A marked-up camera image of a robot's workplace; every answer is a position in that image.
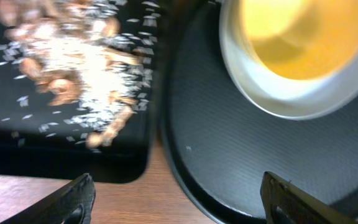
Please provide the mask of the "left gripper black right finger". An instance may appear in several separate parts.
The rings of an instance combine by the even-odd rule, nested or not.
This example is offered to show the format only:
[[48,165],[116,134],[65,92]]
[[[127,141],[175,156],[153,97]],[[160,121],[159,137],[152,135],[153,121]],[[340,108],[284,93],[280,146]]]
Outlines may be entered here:
[[267,223],[278,223],[280,209],[294,223],[358,224],[273,172],[265,172],[260,196]]

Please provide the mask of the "food scraps peanut shells rice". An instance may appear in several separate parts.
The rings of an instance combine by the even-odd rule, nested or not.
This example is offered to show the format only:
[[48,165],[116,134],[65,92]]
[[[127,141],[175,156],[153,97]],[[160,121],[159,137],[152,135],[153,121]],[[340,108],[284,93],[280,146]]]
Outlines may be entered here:
[[50,106],[75,103],[81,142],[109,147],[151,86],[157,1],[0,1],[3,64],[17,65]]

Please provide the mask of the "pale green plate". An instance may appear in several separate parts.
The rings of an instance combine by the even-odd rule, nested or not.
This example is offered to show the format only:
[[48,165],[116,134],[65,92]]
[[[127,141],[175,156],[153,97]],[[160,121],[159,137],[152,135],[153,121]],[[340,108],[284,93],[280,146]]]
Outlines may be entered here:
[[358,96],[358,56],[333,76],[297,81],[259,65],[241,40],[239,1],[223,1],[219,40],[225,66],[237,89],[260,110],[290,119],[315,119],[347,105]]

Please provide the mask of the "yellow bowl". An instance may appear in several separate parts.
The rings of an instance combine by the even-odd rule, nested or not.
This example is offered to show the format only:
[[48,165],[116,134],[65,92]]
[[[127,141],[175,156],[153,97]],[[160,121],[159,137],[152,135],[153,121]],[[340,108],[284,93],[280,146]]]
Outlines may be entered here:
[[292,80],[325,77],[358,56],[358,0],[240,0],[251,57]]

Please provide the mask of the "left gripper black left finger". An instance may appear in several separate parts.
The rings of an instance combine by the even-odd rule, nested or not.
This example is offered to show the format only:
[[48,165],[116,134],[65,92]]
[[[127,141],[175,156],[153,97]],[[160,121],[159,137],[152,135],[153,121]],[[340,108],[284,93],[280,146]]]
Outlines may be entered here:
[[90,224],[95,199],[92,176],[83,174],[1,224]]

